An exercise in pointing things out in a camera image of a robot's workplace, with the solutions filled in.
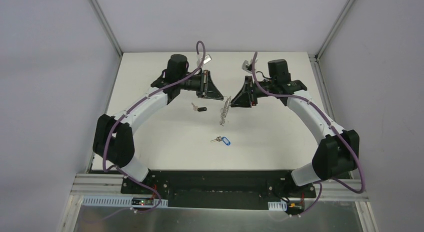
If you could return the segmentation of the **key with blue tag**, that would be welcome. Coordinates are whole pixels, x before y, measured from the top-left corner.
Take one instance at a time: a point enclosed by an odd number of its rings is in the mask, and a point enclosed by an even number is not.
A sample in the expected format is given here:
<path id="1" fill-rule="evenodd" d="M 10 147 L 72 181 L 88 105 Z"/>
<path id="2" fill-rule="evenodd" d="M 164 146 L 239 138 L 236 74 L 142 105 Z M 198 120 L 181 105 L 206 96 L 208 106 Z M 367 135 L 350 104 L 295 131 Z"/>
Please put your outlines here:
<path id="1" fill-rule="evenodd" d="M 225 136 L 223 136 L 223 137 L 218 136 L 215 139 L 211 140 L 211 142 L 222 142 L 226 146 L 230 146 L 231 145 L 230 140 L 227 137 L 225 137 Z"/>

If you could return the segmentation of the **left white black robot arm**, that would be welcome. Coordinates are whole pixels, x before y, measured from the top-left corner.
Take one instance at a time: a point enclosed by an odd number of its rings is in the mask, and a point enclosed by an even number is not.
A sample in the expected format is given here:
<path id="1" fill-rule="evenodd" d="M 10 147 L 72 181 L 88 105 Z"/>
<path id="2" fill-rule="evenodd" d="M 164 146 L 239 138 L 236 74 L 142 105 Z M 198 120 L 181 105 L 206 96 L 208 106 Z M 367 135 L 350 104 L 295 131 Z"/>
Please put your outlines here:
<path id="1" fill-rule="evenodd" d="M 103 162 L 111 162 L 125 176 L 134 179 L 133 187 L 140 194 L 152 189 L 150 170 L 135 155 L 134 133 L 151 115 L 172 102 L 182 90 L 194 91 L 201 99 L 223 100 L 214 85 L 211 73 L 203 66 L 210 55 L 198 55 L 197 67 L 189 72 L 186 56 L 173 54 L 161 75 L 151 83 L 148 91 L 128 108 L 110 116 L 101 115 L 96 124 L 93 152 Z"/>

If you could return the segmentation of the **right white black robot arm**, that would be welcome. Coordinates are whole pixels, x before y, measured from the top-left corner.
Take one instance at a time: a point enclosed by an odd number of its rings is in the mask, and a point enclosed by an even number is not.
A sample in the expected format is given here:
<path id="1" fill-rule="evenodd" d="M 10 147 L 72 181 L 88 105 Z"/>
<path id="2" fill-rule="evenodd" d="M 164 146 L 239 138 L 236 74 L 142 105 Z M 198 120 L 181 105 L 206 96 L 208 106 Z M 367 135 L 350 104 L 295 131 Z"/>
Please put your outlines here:
<path id="1" fill-rule="evenodd" d="M 251 108 L 258 104 L 259 98 L 275 97 L 292 110 L 312 133 L 318 145 L 312 161 L 290 172 L 283 186 L 285 193 L 295 197 L 302 193 L 304 185 L 333 179 L 357 169 L 358 133 L 332 121 L 315 104 L 304 83 L 292 80 L 286 60 L 272 60 L 267 66 L 269 77 L 259 81 L 254 62 L 243 62 L 242 69 L 249 75 L 230 105 Z"/>

